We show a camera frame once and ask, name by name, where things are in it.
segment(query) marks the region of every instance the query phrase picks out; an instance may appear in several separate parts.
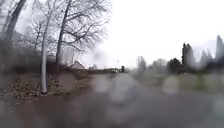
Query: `grass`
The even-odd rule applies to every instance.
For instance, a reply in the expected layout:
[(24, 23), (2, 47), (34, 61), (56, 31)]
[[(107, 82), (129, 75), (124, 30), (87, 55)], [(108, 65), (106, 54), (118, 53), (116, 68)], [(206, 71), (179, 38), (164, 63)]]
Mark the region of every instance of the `grass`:
[(205, 76), (203, 76), (202, 74), (199, 74), (197, 76), (197, 84), (195, 86), (195, 89), (198, 91), (206, 91), (207, 90)]

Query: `road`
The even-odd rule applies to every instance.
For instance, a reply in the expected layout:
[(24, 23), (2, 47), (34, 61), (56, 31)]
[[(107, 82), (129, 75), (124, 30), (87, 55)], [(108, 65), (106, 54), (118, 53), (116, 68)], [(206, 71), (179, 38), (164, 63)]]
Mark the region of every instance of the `road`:
[(128, 75), (94, 80), (93, 92), (75, 99), (43, 97), (4, 116), (1, 128), (223, 128), (224, 97), (166, 94)]

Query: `tree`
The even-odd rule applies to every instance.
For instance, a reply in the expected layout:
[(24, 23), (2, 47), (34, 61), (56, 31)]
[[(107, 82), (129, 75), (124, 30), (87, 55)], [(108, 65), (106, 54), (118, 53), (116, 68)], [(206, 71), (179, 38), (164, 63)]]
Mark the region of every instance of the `tree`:
[(33, 36), (35, 38), (34, 42), (32, 42), (34, 44), (34, 49), (37, 50), (37, 47), (39, 44), (41, 44), (41, 39), (43, 37), (44, 34), (44, 28), (45, 26), (45, 21), (44, 20), (38, 20), (38, 21), (31, 21), (31, 27), (33, 29)]
[(11, 41), (11, 39), (12, 39), (14, 28), (16, 26), (16, 23), (18, 21), (19, 15), (22, 11), (22, 8), (23, 8), (25, 2), (26, 2), (26, 0), (20, 0), (16, 6), (16, 9), (12, 13), (11, 19), (9, 21), (9, 25), (6, 30), (6, 34), (4, 34), (4, 36), (5, 36), (4, 39), (7, 42)]
[(185, 72), (189, 72), (195, 66), (195, 58), (193, 49), (191, 48), (190, 44), (183, 44), (182, 48), (182, 67)]
[(222, 38), (218, 35), (216, 41), (216, 55), (215, 59), (218, 61), (224, 56), (224, 44)]
[(171, 59), (167, 63), (167, 69), (169, 70), (170, 73), (179, 73), (181, 67), (182, 67), (181, 62), (177, 58)]
[(104, 25), (101, 17), (105, 18), (108, 7), (108, 0), (67, 1), (57, 44), (57, 65), (63, 44), (84, 51), (101, 41)]
[(166, 69), (166, 64), (167, 64), (167, 61), (164, 60), (164, 59), (157, 59), (155, 61), (153, 61), (152, 65), (151, 65), (151, 69), (150, 70), (153, 70), (154, 72), (156, 73), (164, 73), (165, 72), (165, 69)]

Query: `bare tree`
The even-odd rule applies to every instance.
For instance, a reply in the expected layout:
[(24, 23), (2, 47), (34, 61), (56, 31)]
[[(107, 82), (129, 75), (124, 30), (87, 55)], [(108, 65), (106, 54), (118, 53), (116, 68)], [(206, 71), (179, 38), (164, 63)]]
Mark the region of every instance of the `bare tree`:
[(41, 39), (44, 34), (45, 21), (44, 20), (31, 21), (31, 26), (33, 29), (32, 34), (35, 37), (35, 41), (32, 43), (34, 44), (35, 50), (37, 50), (38, 45), (41, 44)]
[(16, 9), (12, 13), (12, 16), (9, 21), (9, 25), (7, 27), (6, 34), (4, 37), (5, 40), (7, 40), (7, 41), (11, 41), (11, 39), (12, 39), (14, 28), (16, 26), (16, 23), (18, 21), (19, 15), (22, 11), (22, 8), (23, 8), (25, 2), (26, 2), (26, 0), (20, 0), (16, 6)]
[(57, 44), (57, 65), (60, 63), (63, 44), (74, 47), (76, 51), (83, 51), (93, 48), (95, 43), (102, 40), (102, 26), (106, 22), (101, 17), (109, 12), (109, 5), (108, 0), (67, 1)]

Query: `ground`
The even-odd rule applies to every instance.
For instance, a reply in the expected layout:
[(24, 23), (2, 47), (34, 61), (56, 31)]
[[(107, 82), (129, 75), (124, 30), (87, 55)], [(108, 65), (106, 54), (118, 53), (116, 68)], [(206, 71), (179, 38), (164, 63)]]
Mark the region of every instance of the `ground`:
[[(62, 81), (72, 77), (65, 75)], [(23, 99), (14, 111), (1, 103), (1, 128), (222, 128), (222, 95), (179, 91), (175, 77), (165, 88), (143, 86), (128, 74), (92, 75), (72, 91)]]

